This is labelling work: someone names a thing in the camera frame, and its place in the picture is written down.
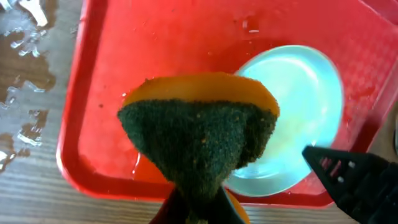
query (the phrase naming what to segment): plate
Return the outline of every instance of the plate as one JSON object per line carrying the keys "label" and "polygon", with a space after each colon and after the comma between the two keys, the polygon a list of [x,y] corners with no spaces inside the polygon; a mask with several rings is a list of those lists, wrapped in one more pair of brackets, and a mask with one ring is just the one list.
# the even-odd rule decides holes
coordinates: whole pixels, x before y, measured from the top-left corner
{"label": "plate", "polygon": [[302,156],[305,146],[328,147],[338,132],[343,109],[339,73],[320,51],[286,45],[259,54],[237,74],[259,80],[278,101],[280,117],[262,157],[233,171],[225,185],[250,197],[287,190],[311,172]]}

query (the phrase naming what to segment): tray rim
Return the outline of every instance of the tray rim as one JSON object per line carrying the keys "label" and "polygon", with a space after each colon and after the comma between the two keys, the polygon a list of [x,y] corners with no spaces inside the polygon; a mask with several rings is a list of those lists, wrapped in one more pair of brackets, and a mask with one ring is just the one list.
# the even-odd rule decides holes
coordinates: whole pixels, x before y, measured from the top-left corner
{"label": "tray rim", "polygon": [[[101,1],[101,4],[107,4],[109,0]],[[67,182],[69,182],[75,189],[84,194],[87,194],[96,198],[103,199],[114,199],[114,200],[143,200],[150,202],[163,202],[165,197],[173,189],[172,184],[150,184],[135,182],[132,180],[122,180],[119,179],[117,182],[119,186],[114,186],[111,190],[105,190],[104,188],[95,187],[95,183],[104,180],[105,177],[100,177],[98,174],[93,174],[88,170],[80,170],[76,173],[78,168],[83,168],[84,165],[79,161],[78,157],[73,160],[73,163],[69,164],[66,162],[70,160],[70,155],[68,152],[74,149],[69,149],[65,145],[67,135],[67,129],[70,127],[68,122],[71,118],[71,109],[73,108],[73,93],[76,92],[75,85],[81,70],[81,59],[83,58],[83,49],[85,43],[88,42],[88,30],[90,27],[90,18],[93,14],[93,7],[98,3],[94,0],[84,0],[81,9],[80,24],[78,28],[78,33],[76,37],[75,51],[73,53],[73,61],[70,72],[70,79],[67,88],[67,94],[65,99],[65,107],[62,115],[62,122],[60,125],[60,132],[58,135],[58,144],[56,151],[57,166]],[[350,151],[359,152],[363,151],[361,149],[366,149],[368,151],[369,146],[373,143],[374,137],[378,133],[380,127],[384,123],[388,112],[391,110],[394,102],[398,99],[398,57],[394,67],[391,69],[390,75],[387,77],[379,96],[377,97],[373,108],[379,108],[377,111],[372,110],[372,113],[366,118],[363,127],[361,128],[357,138],[354,140],[354,144]],[[93,184],[85,185],[85,178],[95,178]],[[160,187],[158,193],[148,196],[150,190],[140,190],[139,192],[132,192],[131,187],[135,185],[140,185],[141,187],[146,187],[150,189],[151,187]],[[260,198],[249,198],[242,195],[234,194],[234,196],[246,206],[256,206],[256,207],[287,207],[287,208],[310,208],[310,209],[320,209],[328,207],[333,204],[333,200],[330,198],[328,193],[325,191],[319,195],[302,195],[302,194],[288,194],[279,193],[276,195]]]}

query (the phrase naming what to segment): table surface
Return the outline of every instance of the table surface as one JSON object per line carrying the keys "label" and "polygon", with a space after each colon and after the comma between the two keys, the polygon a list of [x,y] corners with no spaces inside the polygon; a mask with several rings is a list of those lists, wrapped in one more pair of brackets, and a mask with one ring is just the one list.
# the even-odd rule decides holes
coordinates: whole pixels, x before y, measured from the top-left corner
{"label": "table surface", "polygon": [[[43,52],[38,58],[32,54],[21,57],[18,52],[23,46],[10,47],[22,34],[0,35],[0,151],[13,148],[20,152],[0,171],[0,223],[148,223],[160,207],[159,203],[89,198],[73,189],[58,171],[55,149],[80,9],[81,0],[45,1],[49,25],[37,43]],[[0,32],[4,23],[15,18],[0,9]],[[42,91],[34,91],[30,83]],[[3,104],[7,102],[12,102],[8,109]],[[39,120],[34,118],[35,110],[40,110]],[[397,112],[395,105],[371,149],[392,161],[398,161],[392,148]],[[40,137],[42,145],[24,143],[17,137],[20,131]],[[252,223],[356,223],[336,206],[324,210],[245,209]]]}

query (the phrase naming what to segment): wood grain surface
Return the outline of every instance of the wood grain surface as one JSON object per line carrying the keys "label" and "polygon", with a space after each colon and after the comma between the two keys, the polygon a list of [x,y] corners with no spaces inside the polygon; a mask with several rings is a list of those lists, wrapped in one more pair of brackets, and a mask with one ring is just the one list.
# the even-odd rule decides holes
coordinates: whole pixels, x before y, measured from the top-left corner
{"label": "wood grain surface", "polygon": [[[11,152],[12,147],[13,153],[21,152],[0,172],[0,223],[148,223],[160,207],[158,203],[87,197],[71,188],[58,171],[55,148],[80,9],[81,0],[45,2],[50,24],[38,43],[43,52],[39,58],[32,54],[21,57],[19,49],[10,47],[23,35],[0,35],[0,150]],[[0,21],[8,19],[8,13],[0,9]],[[35,92],[29,82],[40,89]],[[46,113],[42,120],[35,117],[39,112]],[[396,105],[372,147],[373,152],[393,161],[397,160],[392,148],[397,112]],[[21,141],[18,133],[35,135],[32,138],[41,146]],[[245,209],[252,223],[355,223],[335,206],[324,210]]]}

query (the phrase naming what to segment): scrubbing sponge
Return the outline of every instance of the scrubbing sponge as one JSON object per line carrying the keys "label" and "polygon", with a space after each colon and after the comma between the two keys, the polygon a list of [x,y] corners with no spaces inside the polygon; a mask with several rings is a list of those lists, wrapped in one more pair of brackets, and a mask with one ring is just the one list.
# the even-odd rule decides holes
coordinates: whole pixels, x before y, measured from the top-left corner
{"label": "scrubbing sponge", "polygon": [[194,216],[205,218],[204,208],[231,171],[261,156],[277,114],[249,101],[157,98],[140,96],[118,117],[135,147],[176,184]]}

